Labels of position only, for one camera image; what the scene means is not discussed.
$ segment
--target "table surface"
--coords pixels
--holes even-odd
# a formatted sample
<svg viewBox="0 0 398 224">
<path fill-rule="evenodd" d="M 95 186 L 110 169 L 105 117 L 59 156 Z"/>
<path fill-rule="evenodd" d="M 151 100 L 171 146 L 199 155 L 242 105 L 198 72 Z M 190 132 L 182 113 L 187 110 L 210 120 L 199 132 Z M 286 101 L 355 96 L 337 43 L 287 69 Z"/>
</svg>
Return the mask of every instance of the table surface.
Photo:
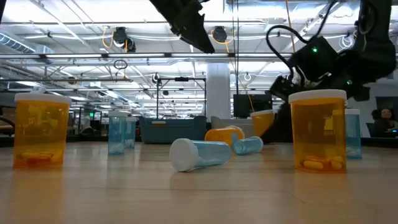
<svg viewBox="0 0 398 224">
<path fill-rule="evenodd" d="M 397 223 L 398 150 L 364 147 L 347 174 L 293 167 L 292 146 L 175 172 L 169 146 L 109 156 L 105 142 L 67 145 L 62 170 L 13 170 L 0 148 L 0 223 Z"/>
</svg>

